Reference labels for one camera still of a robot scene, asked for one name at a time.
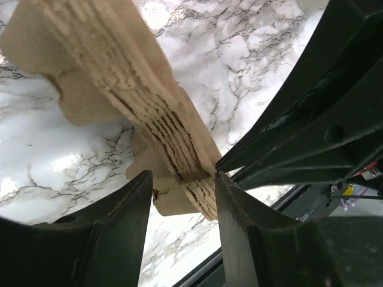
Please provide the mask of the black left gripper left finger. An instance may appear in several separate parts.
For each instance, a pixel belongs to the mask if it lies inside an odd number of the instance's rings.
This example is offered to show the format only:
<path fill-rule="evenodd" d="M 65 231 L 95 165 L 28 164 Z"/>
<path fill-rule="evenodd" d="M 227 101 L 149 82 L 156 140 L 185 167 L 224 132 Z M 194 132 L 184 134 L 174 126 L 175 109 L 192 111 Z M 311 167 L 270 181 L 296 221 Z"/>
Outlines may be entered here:
<path fill-rule="evenodd" d="M 51 224 L 1 219 L 1 285 L 136 286 L 152 186 L 145 170 Z"/>

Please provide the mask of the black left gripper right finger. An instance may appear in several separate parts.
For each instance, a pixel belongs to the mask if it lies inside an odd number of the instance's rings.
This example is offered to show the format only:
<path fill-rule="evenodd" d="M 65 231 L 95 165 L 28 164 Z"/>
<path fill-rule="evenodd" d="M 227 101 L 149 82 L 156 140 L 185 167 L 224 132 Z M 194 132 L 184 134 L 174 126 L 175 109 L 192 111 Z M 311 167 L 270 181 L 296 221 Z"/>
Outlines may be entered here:
<path fill-rule="evenodd" d="M 240 189 L 224 172 L 215 198 L 227 286 L 381 286 L 382 218 L 301 222 Z"/>

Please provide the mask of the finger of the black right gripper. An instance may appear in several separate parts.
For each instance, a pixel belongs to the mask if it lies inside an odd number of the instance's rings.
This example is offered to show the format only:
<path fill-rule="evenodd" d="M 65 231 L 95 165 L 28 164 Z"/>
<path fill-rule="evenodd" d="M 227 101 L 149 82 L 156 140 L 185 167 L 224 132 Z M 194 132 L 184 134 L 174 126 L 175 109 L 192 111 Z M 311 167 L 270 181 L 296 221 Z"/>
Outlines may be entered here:
<path fill-rule="evenodd" d="M 382 2 L 330 1 L 250 131 L 217 163 L 244 190 L 335 184 L 382 160 Z"/>

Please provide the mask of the brown cardboard cup carrier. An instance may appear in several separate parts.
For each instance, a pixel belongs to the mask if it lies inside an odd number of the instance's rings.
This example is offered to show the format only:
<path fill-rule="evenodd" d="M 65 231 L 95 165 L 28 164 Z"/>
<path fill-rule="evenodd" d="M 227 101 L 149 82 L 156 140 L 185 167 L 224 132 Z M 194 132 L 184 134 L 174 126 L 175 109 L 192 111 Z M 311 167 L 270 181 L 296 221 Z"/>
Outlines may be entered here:
<path fill-rule="evenodd" d="M 161 215 L 217 219 L 221 154 L 132 1 L 20 1 L 1 50 L 50 82 L 70 123 L 126 118 L 133 124 L 135 159 L 126 177 L 153 172 Z"/>

